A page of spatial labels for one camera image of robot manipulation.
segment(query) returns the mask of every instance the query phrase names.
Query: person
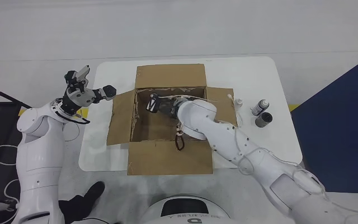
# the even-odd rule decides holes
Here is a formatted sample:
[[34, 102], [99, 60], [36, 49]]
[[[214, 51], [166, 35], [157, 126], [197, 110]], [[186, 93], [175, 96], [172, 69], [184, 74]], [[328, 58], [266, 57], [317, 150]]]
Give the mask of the person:
[[71, 200], [59, 200], [59, 207], [64, 215], [65, 224], [81, 221], [92, 212], [96, 200], [105, 191], [105, 183], [98, 181], [93, 184], [84, 196], [76, 195]]

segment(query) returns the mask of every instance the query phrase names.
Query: table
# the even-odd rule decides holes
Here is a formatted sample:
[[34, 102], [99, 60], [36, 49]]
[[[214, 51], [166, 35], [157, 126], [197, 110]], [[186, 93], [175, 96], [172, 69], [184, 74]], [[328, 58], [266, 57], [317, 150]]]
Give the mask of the table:
[[[275, 62], [268, 57], [203, 58], [171, 60], [135, 60], [104, 62], [97, 68], [93, 88], [112, 85], [117, 94], [134, 89], [137, 66], [147, 64], [205, 65], [207, 85], [233, 88], [234, 97], [243, 99], [238, 110], [243, 125], [241, 129], [259, 146], [271, 150], [282, 160], [300, 163], [302, 153], [286, 103]], [[255, 125], [251, 113], [261, 99], [270, 102], [267, 112], [273, 121], [265, 128]], [[111, 120], [112, 101], [101, 101], [89, 107], [88, 120], [83, 135], [79, 167], [84, 171], [125, 171], [128, 165], [128, 144], [107, 146], [106, 139]], [[213, 152], [214, 168], [235, 168], [230, 162]]]

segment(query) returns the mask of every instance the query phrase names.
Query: open cardboard box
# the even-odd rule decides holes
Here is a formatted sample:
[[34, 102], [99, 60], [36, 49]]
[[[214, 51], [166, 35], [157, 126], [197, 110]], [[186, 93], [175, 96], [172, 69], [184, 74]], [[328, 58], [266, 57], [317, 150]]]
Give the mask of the open cardboard box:
[[237, 125], [228, 94], [231, 88], [206, 86], [203, 64], [138, 66], [135, 89], [113, 99], [107, 145], [129, 142], [128, 175], [212, 174], [212, 151], [207, 141], [184, 136], [185, 148], [175, 146], [178, 121], [146, 111], [149, 95], [202, 97], [217, 108], [216, 119]]

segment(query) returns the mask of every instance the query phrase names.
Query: spray can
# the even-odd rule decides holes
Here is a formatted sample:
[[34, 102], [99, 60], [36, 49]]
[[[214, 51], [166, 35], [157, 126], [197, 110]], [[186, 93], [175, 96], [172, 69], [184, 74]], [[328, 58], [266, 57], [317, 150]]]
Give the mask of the spray can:
[[270, 104], [267, 100], [260, 100], [258, 104], [254, 108], [252, 108], [251, 112], [255, 116], [259, 116], [262, 112], [264, 112], [267, 108], [269, 108]]
[[272, 115], [268, 112], [261, 113], [255, 120], [256, 126], [263, 128], [272, 121]]

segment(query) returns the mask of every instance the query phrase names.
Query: cable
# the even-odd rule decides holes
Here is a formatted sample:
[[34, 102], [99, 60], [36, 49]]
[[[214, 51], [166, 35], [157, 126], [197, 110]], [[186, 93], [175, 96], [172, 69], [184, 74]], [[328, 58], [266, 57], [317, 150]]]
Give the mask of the cable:
[[344, 210], [358, 213], [358, 210], [354, 210], [354, 209], [351, 209], [351, 208], [347, 208], [347, 207], [341, 206], [340, 204], [338, 204], [338, 203], [336, 203], [336, 202], [333, 202], [333, 201], [331, 201], [331, 203], [334, 204], [334, 205], [337, 206], [337, 207], [340, 207], [340, 208], [344, 209]]
[[189, 96], [189, 95], [159, 96], [159, 98], [173, 98], [173, 97], [178, 97], [178, 96], [181, 96], [181, 97], [191, 97], [191, 98], [196, 98], [196, 99], [200, 99], [200, 100], [205, 100], [205, 101], [208, 101], [208, 102], [217, 102], [217, 101], [214, 101], [214, 100], [208, 100], [208, 99], [204, 99], [204, 98], [201, 98], [201, 97]]
[[[181, 140], [182, 142], [182, 146], [179, 147], [179, 143], [178, 143], [178, 138]], [[175, 135], [175, 146], [177, 147], [177, 149], [179, 151], [181, 151], [184, 147], [185, 147], [185, 143], [184, 143], [184, 139], [183, 136], [178, 136], [177, 134]]]
[[99, 218], [83, 218], [81, 221], [83, 221], [83, 220], [98, 220], [98, 221], [104, 222], [104, 223], [106, 223], [106, 224], [109, 224], [109, 222], [106, 222], [106, 221], [101, 220], [101, 219], [99, 219]]
[[76, 138], [78, 138], [78, 136], [79, 136], [79, 126], [78, 126], [78, 124], [76, 124], [75, 123], [75, 125], [77, 126], [77, 130], [78, 130], [78, 133], [77, 133], [77, 136], [75, 137], [75, 138], [73, 138], [73, 139], [71, 139], [71, 140], [65, 140], [65, 142], [70, 142], [70, 141], [73, 141], [73, 140], [75, 140]]
[[241, 126], [243, 125], [244, 121], [239, 113], [239, 111], [236, 109], [235, 107], [235, 101], [234, 101], [234, 98], [231, 94], [228, 94], [228, 97], [232, 100], [233, 102], [233, 106], [234, 106], [234, 110], [235, 110], [235, 113], [236, 113], [236, 117], [239, 117], [239, 120], [240, 120], [240, 123], [238, 124], [238, 127], [241, 128]]
[[[276, 157], [276, 156], [275, 156], [270, 150], [268, 150], [267, 148], [259, 147], [259, 148], [255, 149], [255, 150], [249, 152], [247, 155], [245, 155], [245, 156], [239, 161], [239, 163], [238, 163], [239, 172], [240, 172], [241, 174], [243, 174], [243, 175], [252, 175], [252, 174], [254, 173], [255, 168], [253, 167], [252, 162], [247, 158], [247, 156], [250, 155], [251, 153], [253, 153], [253, 152], [256, 151], [256, 150], [265, 150], [267, 153], [269, 153], [272, 157], [274, 157], [275, 159], [279, 160], [280, 162], [283, 162], [283, 163], [289, 164], [289, 165], [294, 165], [294, 166], [298, 167], [298, 169], [295, 170], [295, 171], [292, 173], [292, 179], [295, 181], [295, 183], [296, 183], [301, 189], [305, 190], [305, 191], [308, 192], [309, 194], [320, 194], [320, 193], [322, 193], [322, 194], [324, 195], [325, 199], [328, 200], [328, 201], [330, 201], [330, 202], [331, 202], [332, 204], [334, 204], [335, 206], [340, 207], [340, 208], [342, 208], [342, 209], [344, 209], [344, 210], [347, 210], [347, 211], [350, 211], [350, 212], [356, 212], [356, 213], [358, 213], [358, 210], [351, 209], [351, 208], [347, 208], [347, 207], [344, 207], [344, 206], [342, 206], [342, 205], [340, 205], [340, 204], [338, 204], [338, 203], [336, 203], [336, 202], [333, 202], [333, 201], [328, 197], [328, 195], [327, 195], [327, 193], [326, 193], [326, 188], [324, 187], [324, 185], [323, 185], [323, 184], [319, 181], [319, 179], [318, 179], [314, 174], [312, 174], [310, 171], [308, 171], [308, 170], [306, 170], [306, 169], [303, 169], [299, 164], [297, 164], [297, 163], [295, 163], [295, 162], [285, 161], [285, 160], [282, 160], [282, 159]], [[252, 173], [250, 173], [250, 174], [244, 173], [244, 172], [240, 169], [240, 167], [239, 167], [241, 161], [242, 161], [244, 158], [246, 158], [246, 159], [250, 162], [250, 164], [251, 164], [251, 166], [252, 166]], [[298, 183], [296, 182], [296, 180], [295, 180], [295, 173], [298, 172], [298, 171], [302, 171], [302, 172], [305, 172], [306, 174], [311, 175], [311, 178], [313, 178], [313, 179], [318, 183], [318, 185], [319, 185], [319, 187], [321, 188], [322, 191], [321, 191], [320, 193], [309, 192], [309, 191], [307, 191], [304, 187], [302, 187], [300, 184], [298, 184]]]
[[82, 118], [82, 120], [84, 120], [85, 122], [78, 122], [76, 120], [71, 120], [71, 119], [66, 118], [65, 116], [62, 116], [58, 111], [56, 111], [55, 113], [60, 118], [65, 119], [65, 120], [67, 120], [69, 122], [74, 122], [74, 123], [77, 123], [77, 124], [88, 124], [90, 122], [89, 120], [86, 120], [85, 118]]
[[[17, 146], [12, 146], [10, 144], [3, 144], [0, 147], [14, 147], [14, 148], [17, 148]], [[15, 164], [4, 164], [3, 162], [0, 162], [0, 164], [4, 165], [4, 166], [15, 166], [16, 165], [16, 163]]]
[[[17, 204], [19, 204], [20, 202], [18, 201], [18, 199], [17, 199], [17, 198], [12, 197], [12, 196], [9, 196], [9, 195], [7, 195], [7, 194], [6, 194], [6, 189], [7, 189], [7, 187], [8, 187], [8, 186], [9, 186], [12, 182], [14, 182], [14, 181], [16, 181], [16, 180], [18, 180], [18, 179], [11, 180], [11, 181], [10, 181], [10, 182], [9, 182], [9, 183], [5, 186], [5, 189], [4, 189], [4, 195], [5, 195], [6, 197], [10, 198], [10, 199], [15, 200], [15, 201], [17, 202]], [[16, 209], [15, 214], [14, 214], [11, 218], [9, 218], [8, 220], [6, 220], [5, 222], [2, 222], [2, 223], [0, 223], [0, 224], [5, 224], [5, 223], [7, 223], [8, 221], [12, 220], [12, 219], [16, 216], [17, 211], [18, 211], [18, 209]]]

